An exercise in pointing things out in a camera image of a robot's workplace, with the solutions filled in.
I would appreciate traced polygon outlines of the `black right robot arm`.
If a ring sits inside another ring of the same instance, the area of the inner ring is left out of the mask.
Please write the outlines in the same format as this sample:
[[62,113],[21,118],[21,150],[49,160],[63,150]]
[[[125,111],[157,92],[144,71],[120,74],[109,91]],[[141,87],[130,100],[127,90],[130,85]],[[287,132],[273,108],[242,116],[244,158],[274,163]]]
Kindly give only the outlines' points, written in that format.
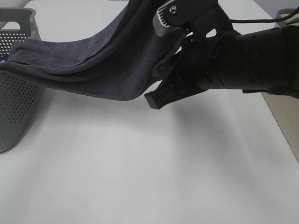
[[153,25],[163,37],[181,29],[185,38],[171,68],[145,98],[151,108],[209,89],[239,89],[299,96],[298,10],[281,10],[283,27],[241,35],[215,0],[170,0],[156,12]]

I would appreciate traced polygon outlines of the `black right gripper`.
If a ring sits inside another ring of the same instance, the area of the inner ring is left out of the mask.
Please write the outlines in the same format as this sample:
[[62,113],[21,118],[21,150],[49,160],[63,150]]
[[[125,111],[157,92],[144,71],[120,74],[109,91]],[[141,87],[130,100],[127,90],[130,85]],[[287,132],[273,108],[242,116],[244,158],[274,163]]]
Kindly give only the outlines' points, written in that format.
[[220,39],[234,35],[232,23],[216,0],[170,0],[166,20],[186,32],[174,68],[145,99],[152,109],[161,109],[216,87],[210,78],[213,53]]

